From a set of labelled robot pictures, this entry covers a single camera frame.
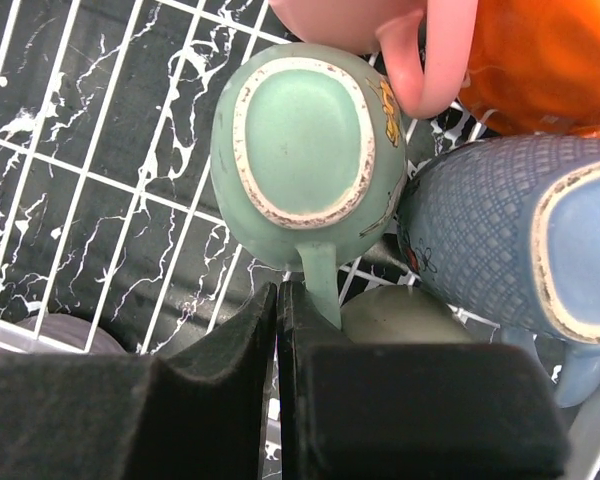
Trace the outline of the grey-blue printed mug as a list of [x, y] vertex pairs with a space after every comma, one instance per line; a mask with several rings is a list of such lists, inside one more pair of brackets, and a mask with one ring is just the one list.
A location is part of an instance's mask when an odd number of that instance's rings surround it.
[[445, 303], [500, 325], [506, 343], [563, 341], [555, 399], [600, 384], [600, 139], [495, 137], [429, 161], [405, 186], [398, 242]]

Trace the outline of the orange mug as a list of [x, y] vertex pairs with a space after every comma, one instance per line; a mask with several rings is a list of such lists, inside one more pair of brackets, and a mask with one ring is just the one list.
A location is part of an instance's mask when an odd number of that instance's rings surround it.
[[462, 106], [502, 135], [600, 138], [600, 1], [481, 1]]

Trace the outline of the pink mug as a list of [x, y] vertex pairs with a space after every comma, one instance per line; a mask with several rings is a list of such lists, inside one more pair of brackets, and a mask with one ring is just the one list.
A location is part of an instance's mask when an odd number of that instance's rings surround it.
[[476, 0], [278, 0], [269, 5], [305, 42], [356, 55], [380, 52], [395, 98], [413, 118], [438, 115], [459, 93]]

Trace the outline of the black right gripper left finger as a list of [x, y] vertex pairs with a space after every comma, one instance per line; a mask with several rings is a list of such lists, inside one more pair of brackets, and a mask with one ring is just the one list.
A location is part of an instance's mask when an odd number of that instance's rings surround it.
[[0, 354], [0, 479], [257, 479], [277, 289], [178, 354]]

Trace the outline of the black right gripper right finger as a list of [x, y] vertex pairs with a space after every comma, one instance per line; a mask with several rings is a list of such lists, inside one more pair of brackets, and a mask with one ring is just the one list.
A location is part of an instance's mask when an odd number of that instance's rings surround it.
[[556, 479], [570, 444], [523, 350], [356, 344], [284, 282], [277, 301], [286, 479]]

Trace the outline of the olive grey small cup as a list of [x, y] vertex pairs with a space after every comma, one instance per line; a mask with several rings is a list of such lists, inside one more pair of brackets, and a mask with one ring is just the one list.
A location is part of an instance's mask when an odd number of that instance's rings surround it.
[[429, 292], [405, 285], [365, 291], [341, 308], [342, 330], [355, 343], [471, 343], [450, 307]]

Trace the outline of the teal green cup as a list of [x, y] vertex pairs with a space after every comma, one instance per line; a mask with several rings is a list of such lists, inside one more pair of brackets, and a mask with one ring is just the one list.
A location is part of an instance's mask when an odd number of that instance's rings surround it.
[[219, 97], [210, 169], [236, 240], [264, 264], [302, 273], [316, 309], [339, 325], [338, 269], [382, 237], [407, 179], [387, 78], [331, 47], [262, 50]]

